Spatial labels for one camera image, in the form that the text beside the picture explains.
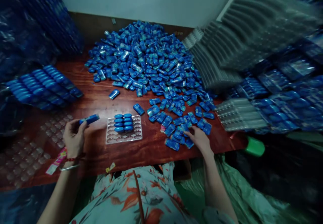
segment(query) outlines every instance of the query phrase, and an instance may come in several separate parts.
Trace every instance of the clear plastic tray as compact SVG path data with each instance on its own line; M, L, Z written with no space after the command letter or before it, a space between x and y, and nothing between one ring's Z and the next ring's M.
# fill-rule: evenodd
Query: clear plastic tray
M115 144L119 142L135 141L142 139L141 117L139 115L132 117L134 125L133 131L126 131L122 133L114 131L114 120L115 118L108 118L107 135L105 140L106 144Z

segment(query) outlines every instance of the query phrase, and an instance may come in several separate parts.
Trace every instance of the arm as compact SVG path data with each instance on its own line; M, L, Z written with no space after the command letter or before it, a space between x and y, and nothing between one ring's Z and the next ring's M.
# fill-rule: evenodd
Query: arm
M204 158L206 205L217 208L223 213L226 213L234 220L235 223L238 223L238 218L218 173L218 169L214 161L214 153L210 147L210 140L201 129L195 126L193 126L192 129L194 130L194 135L187 131L184 133L191 138L194 144L201 151Z
M79 120L73 120L66 124L64 142L67 148L67 158L76 158L83 152L84 130L86 121L78 125ZM78 161L66 162L64 168L79 164ZM38 224L68 223L74 207L78 185L77 168L62 171L58 178L54 191L41 214Z

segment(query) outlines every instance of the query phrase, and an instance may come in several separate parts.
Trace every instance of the hand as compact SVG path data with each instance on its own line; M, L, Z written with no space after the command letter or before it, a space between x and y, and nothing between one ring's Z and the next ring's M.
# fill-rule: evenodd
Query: hand
M84 131L87 122L79 125L79 119L68 122L65 126L63 139L67 148L67 158L76 158L83 152Z
M184 131L186 135L193 141L193 143L198 147L203 155L212 155L214 156L213 151L210 147L210 140L208 139L207 135L202 131L200 128L196 126L192 126L190 129L194 130L194 135L188 131Z

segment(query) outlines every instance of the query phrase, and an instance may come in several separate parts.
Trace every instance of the floral fabric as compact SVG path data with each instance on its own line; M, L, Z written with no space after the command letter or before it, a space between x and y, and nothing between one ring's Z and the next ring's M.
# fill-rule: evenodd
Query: floral fabric
M184 208L174 186L174 162L159 167L163 174L146 166L123 171L116 179L113 174L98 176L89 204L71 224L197 223ZM210 223L229 222L213 216Z

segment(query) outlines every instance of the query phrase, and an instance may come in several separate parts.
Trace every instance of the wooden table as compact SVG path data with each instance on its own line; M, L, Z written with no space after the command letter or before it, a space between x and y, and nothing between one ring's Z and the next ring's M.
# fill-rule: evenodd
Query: wooden table
M138 141L122 142L112 145L106 145L106 127L107 118L114 117L116 114L131 113L137 115L133 109L133 105L139 103L141 107L147 111L150 107L149 99L157 96L152 92L147 95L137 97L135 91L130 91L124 88L117 88L120 94L111 100L108 95L116 89L112 86L111 80L106 80L100 83L93 83L93 74L89 73L84 68L84 62L88 59L86 55L73 60L59 61L57 68L66 75L83 93L84 96L77 102L67 108L74 119L84 118L93 114L99 114L101 119L92 123L85 131L85 146L86 161L81 166L80 174L84 176L98 175L105 173L105 168L109 167L112 162L116 164L113 171L126 170L138 166L147 166L153 164L166 163L188 158L200 157L199 150L194 146L190 150L186 146L181 146L178 152L164 145L166 135L160 132L160 124L150 122L147 112L141 116L143 128L143 139ZM215 100L215 104L219 104L220 100ZM191 107L186 106L187 112L195 112L194 104ZM165 110L173 119L177 118L174 113ZM207 119L212 124L211 134L209 136L211 148L214 153L224 153L243 149L246 147L246 141L240 137L229 138L228 134L222 127L220 121ZM37 122L35 115L28 119L25 128L34 128L34 123ZM59 171L54 175L45 174L46 169L54 161L58 152L52 154L51 161L48 161L43 167L31 178L24 187L30 187L41 184L49 184L55 182L59 176Z

